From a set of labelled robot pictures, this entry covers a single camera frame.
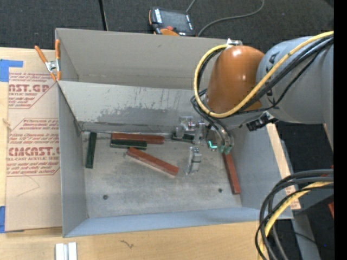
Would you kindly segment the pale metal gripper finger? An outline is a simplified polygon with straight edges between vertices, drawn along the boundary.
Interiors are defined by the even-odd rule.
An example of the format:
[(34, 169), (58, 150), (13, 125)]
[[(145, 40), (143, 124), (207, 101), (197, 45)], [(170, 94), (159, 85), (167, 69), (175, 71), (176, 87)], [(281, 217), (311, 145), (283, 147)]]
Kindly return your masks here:
[(194, 140), (197, 125), (192, 116), (180, 116), (178, 126), (174, 131), (174, 137), (179, 140)]
[(200, 149), (195, 146), (190, 147), (186, 174), (190, 175), (198, 172), (201, 161), (202, 154), (200, 153)]

